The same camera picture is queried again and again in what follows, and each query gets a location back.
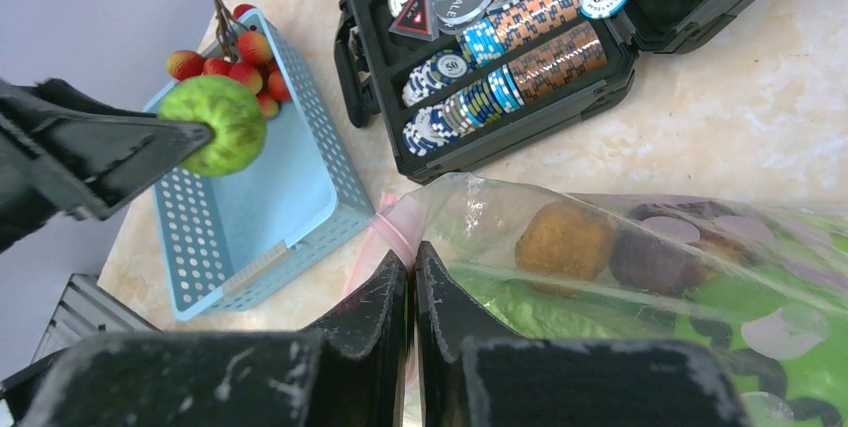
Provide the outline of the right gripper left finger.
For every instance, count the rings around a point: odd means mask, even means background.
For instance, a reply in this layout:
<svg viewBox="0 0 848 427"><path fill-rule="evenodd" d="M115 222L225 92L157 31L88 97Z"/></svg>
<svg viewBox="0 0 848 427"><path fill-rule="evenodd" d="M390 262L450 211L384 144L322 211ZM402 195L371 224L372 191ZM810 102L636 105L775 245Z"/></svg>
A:
<svg viewBox="0 0 848 427"><path fill-rule="evenodd" d="M399 426L410 346L407 270L388 251L373 274L304 332L322 347L308 426Z"/></svg>

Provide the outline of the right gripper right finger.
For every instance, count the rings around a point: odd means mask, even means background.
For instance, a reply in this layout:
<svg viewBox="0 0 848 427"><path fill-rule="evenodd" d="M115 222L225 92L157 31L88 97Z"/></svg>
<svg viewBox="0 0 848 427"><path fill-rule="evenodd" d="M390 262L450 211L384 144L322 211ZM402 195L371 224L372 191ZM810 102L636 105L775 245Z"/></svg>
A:
<svg viewBox="0 0 848 427"><path fill-rule="evenodd" d="M418 247L413 280L423 425L466 426L463 341L518 339L520 335L453 279L428 241Z"/></svg>

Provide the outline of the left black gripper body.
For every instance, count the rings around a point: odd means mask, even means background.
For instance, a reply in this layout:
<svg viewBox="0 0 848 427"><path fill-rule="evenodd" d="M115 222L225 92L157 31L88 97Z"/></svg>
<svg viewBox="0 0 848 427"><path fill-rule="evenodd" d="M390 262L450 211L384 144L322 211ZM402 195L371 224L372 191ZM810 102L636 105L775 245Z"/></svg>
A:
<svg viewBox="0 0 848 427"><path fill-rule="evenodd" d="M1 140L1 252L65 211L68 168L43 148Z"/></svg>

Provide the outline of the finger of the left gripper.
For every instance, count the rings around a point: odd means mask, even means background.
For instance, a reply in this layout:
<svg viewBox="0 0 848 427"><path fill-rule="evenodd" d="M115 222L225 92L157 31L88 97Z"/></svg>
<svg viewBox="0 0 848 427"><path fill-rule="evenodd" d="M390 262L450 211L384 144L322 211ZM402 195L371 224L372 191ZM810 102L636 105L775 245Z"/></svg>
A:
<svg viewBox="0 0 848 427"><path fill-rule="evenodd" d="M62 204L78 219L114 214L211 137L205 123L113 108L61 79L1 84L1 140L43 148L68 168Z"/></svg>

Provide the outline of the green napa cabbage toy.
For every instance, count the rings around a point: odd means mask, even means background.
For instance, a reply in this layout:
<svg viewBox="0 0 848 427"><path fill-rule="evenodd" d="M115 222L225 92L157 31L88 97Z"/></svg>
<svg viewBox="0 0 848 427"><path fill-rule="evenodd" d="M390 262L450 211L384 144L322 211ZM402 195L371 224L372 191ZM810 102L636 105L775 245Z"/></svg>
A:
<svg viewBox="0 0 848 427"><path fill-rule="evenodd" d="M471 264L448 267L453 279L504 324L529 338L659 338L676 315L614 297L578 291L560 296Z"/></svg>

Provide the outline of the orange brown fruit toy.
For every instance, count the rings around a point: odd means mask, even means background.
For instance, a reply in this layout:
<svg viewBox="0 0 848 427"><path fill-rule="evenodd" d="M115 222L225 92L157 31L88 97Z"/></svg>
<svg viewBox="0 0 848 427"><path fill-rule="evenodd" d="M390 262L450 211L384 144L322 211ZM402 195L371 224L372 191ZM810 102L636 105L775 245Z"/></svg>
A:
<svg viewBox="0 0 848 427"><path fill-rule="evenodd" d="M529 285L567 297L566 281L593 281L607 267L617 238L603 217L574 202L545 205L515 244L516 267L534 276Z"/></svg>

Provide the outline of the dark red eggplant toy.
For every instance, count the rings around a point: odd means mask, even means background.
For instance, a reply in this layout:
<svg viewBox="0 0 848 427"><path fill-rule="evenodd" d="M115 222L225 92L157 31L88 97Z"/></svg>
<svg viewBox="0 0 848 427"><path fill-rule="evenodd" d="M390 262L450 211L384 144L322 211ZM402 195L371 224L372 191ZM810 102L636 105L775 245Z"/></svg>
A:
<svg viewBox="0 0 848 427"><path fill-rule="evenodd" d="M761 256L715 224L733 214L713 200L642 203L627 213L637 225L620 229L609 270L626 286L680 297L716 278L719 260L751 268Z"/></svg>

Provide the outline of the clear zip top bag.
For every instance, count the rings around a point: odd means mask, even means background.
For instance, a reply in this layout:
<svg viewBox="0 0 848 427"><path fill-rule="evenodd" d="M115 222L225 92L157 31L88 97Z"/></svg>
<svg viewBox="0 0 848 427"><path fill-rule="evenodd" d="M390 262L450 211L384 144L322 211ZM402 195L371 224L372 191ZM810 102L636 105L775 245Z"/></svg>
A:
<svg viewBox="0 0 848 427"><path fill-rule="evenodd" d="M635 227L627 213L642 203L684 203L717 201L730 207L733 215L762 215L777 218L789 214L829 216L847 223L845 205L762 205L671 194L585 194L557 193L539 186L484 179L471 174L452 173L406 195L386 195L369 223L370 237L381 247L395 252L412 264L423 241L430 242L447 270L450 265L467 263L507 279L529 284L533 275L516 267L514 249L534 215L545 205L574 202L605 218L616 230ZM719 260L719 274L737 266ZM605 295L645 304L679 316L693 307L686 296L669 297L619 283L607 267L593 281L566 281L578 291Z"/></svg>

